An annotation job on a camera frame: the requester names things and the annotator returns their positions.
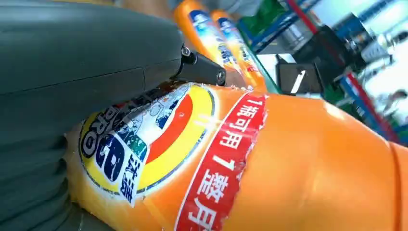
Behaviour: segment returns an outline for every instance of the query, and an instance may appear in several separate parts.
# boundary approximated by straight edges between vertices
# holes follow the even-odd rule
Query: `light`
[[[303,77],[305,76],[305,73],[306,73],[306,71],[303,70],[303,71],[300,72],[300,74],[297,75],[296,81],[294,82],[294,85],[293,85],[293,88],[292,88],[292,91],[291,91],[292,94],[295,94],[299,90],[300,84],[302,83],[302,80],[303,80]]]

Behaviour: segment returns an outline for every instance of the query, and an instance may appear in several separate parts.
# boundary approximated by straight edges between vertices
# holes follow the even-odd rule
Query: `black monitor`
[[[319,71],[314,64],[277,64],[276,77],[283,94],[323,93]]]

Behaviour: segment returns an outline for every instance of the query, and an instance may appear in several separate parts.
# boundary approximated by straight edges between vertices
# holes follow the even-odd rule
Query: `red label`
[[[221,230],[246,158],[263,126],[265,98],[243,95],[207,147],[181,205],[176,230]]]

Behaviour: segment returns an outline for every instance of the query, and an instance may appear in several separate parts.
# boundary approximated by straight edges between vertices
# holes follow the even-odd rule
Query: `orange detergent bottle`
[[[408,149],[324,101],[174,83],[67,137],[72,199],[119,231],[408,230]]]
[[[223,66],[227,72],[237,71],[242,74],[224,37],[204,6],[194,0],[184,0],[175,8],[174,19],[198,52]]]
[[[211,13],[211,18],[224,34],[228,48],[231,50],[242,70],[244,80],[255,90],[266,92],[265,79],[259,72],[250,54],[249,48],[243,41],[238,29],[234,26],[227,13],[216,10]]]

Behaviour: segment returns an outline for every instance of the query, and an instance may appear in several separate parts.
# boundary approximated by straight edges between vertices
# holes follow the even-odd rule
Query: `yellow circle logo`
[[[94,113],[80,133],[83,167],[100,188],[134,205],[194,152],[214,105],[209,90],[184,84]]]

